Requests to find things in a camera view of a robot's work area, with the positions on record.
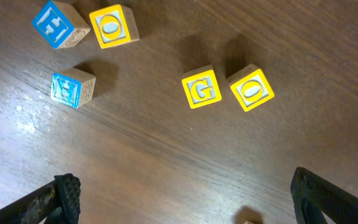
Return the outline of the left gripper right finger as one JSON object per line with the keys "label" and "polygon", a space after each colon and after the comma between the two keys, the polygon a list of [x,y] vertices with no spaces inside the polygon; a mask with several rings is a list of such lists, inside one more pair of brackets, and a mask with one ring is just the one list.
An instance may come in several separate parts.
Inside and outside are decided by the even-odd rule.
{"label": "left gripper right finger", "polygon": [[304,167],[296,168],[290,192],[298,223],[326,224],[325,216],[334,223],[358,223],[358,198]]}

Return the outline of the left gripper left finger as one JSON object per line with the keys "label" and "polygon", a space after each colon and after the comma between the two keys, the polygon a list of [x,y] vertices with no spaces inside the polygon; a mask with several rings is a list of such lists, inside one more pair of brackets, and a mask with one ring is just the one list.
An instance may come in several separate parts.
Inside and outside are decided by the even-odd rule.
{"label": "left gripper left finger", "polygon": [[0,223],[77,224],[80,186],[73,174],[56,175],[53,181],[0,209]]}

